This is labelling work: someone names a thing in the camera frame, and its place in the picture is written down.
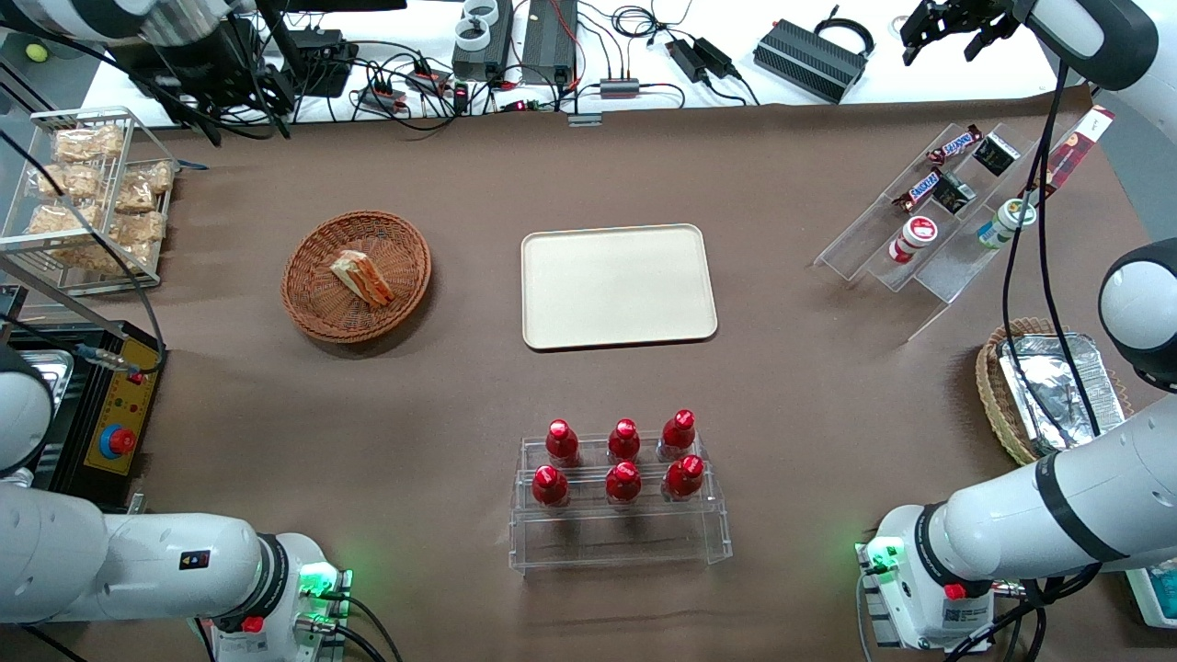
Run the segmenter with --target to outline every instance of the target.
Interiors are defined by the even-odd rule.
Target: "brown tablecloth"
[[[846,290],[810,264],[944,125],[1006,121],[1037,135],[1046,105],[634,112],[588,130],[519,113],[424,138],[317,126],[221,150],[169,134],[178,157],[212,170],[181,178],[151,294],[172,356],[144,446],[149,507],[312,536],[355,570],[357,596],[410,662],[857,661],[852,543],[896,505],[1013,468],[973,382],[977,347],[1000,323],[1002,269],[905,344],[930,302]],[[1069,93],[1058,131],[1089,105]],[[1102,152],[1050,207],[1064,322],[1097,338],[1139,409],[1158,393],[1115,356],[1096,294],[1145,237]],[[278,294],[299,239],[357,208],[410,219],[434,260],[419,315],[361,352],[302,337]],[[660,223],[703,230],[714,338],[524,345],[524,236]],[[1016,316],[1044,313],[1036,269],[1028,241]],[[146,326],[131,299],[102,310]],[[583,432],[621,416],[653,428],[681,406],[709,441],[734,557],[526,580],[508,568],[520,436],[557,416]],[[1040,660],[1171,661],[1177,637],[1137,621],[1123,578],[1100,578],[1050,609]],[[49,631],[95,662],[204,658],[175,621]],[[53,658],[19,633],[0,633],[0,650]]]

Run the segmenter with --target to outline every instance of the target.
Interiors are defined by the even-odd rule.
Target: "red bottle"
[[[609,503],[625,505],[641,494],[641,475],[632,462],[621,462],[605,475],[605,496]]]
[[[580,439],[568,423],[561,418],[547,426],[547,458],[561,469],[580,466]]]
[[[663,498],[686,501],[703,486],[703,458],[689,455],[678,459],[663,477]]]
[[[629,418],[617,422],[609,433],[609,463],[633,462],[638,458],[641,439],[638,438],[638,426]]]
[[[658,459],[674,462],[683,459],[694,443],[694,413],[684,409],[663,425],[663,436],[658,439]]]
[[[559,469],[545,464],[536,470],[531,496],[548,508],[563,508],[568,504],[568,479]]]

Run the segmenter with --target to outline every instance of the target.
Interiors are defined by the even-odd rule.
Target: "tennis ball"
[[[29,44],[28,46],[25,46],[25,54],[28,55],[28,59],[34,62],[44,62],[49,59],[49,51],[40,44]]]

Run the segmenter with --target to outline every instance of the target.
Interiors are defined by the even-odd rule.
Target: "plastic bag of bread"
[[[392,290],[367,254],[360,251],[339,251],[335,262],[331,263],[331,272],[368,305],[386,306],[392,303]]]
[[[122,128],[107,124],[98,128],[67,128],[53,134],[53,160],[80,163],[122,154]]]
[[[101,183],[101,173],[97,170],[80,164],[49,164],[45,166],[45,170],[49,173],[49,177],[58,183],[59,186],[65,188],[66,193],[78,200],[78,199],[92,199],[98,197],[99,186]],[[36,192],[45,198],[56,198],[58,192],[53,187],[53,183],[49,181],[40,172],[33,172],[36,179]]]
[[[124,213],[142,213],[155,210],[155,193],[151,184],[140,177],[122,178],[119,197],[114,200],[114,211]]]
[[[132,172],[135,177],[146,180],[147,186],[151,187],[151,192],[157,196],[162,196],[171,191],[172,180],[175,177],[175,173],[172,172],[172,161],[159,161],[151,167],[135,168],[128,172],[127,177],[131,177]]]
[[[99,223],[99,207],[86,205],[78,207],[86,223],[97,226]],[[44,232],[61,232],[64,230],[78,230],[81,224],[74,218],[73,212],[66,207],[49,207],[41,205],[33,211],[33,218],[28,221],[26,234],[41,234]]]
[[[147,264],[151,259],[151,241],[134,241],[128,244],[120,243],[119,245],[142,264]],[[49,253],[54,259],[65,266],[74,266],[78,269],[85,269],[86,271],[97,271],[104,276],[126,276],[119,266],[119,263],[114,262],[114,258],[112,258],[109,253],[102,249],[102,246],[97,244],[79,249],[55,249],[49,251]],[[127,262],[126,264],[132,272],[141,271],[133,263]]]
[[[114,214],[111,238],[124,246],[164,238],[164,214],[149,211],[144,214]]]

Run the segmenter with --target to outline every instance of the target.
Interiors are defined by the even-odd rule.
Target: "wicker basket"
[[[1055,326],[1050,322],[1036,317],[1011,320],[1010,329],[1016,337],[1055,332]],[[1069,331],[1069,329],[1064,326],[1063,331]],[[1004,342],[1005,327],[998,326],[977,353],[977,390],[980,392],[982,404],[985,405],[989,424],[993,428],[998,441],[1002,442],[1002,446],[1018,464],[1030,464],[1037,462],[1039,456],[1033,451],[1033,446],[1022,428],[1022,417],[1017,405],[1013,404],[1013,396],[1010,395],[1002,366],[997,362],[997,347]],[[1108,370],[1108,377],[1116,390],[1116,397],[1119,398],[1121,408],[1124,409],[1124,418],[1132,416],[1132,405],[1129,404],[1125,396],[1124,384],[1116,378],[1111,370]]]
[[[367,253],[393,300],[370,306],[331,272],[340,249]],[[307,234],[286,264],[282,305],[294,324],[328,343],[360,343],[391,331],[413,312],[430,282],[430,249],[403,218],[378,211],[335,217]]]

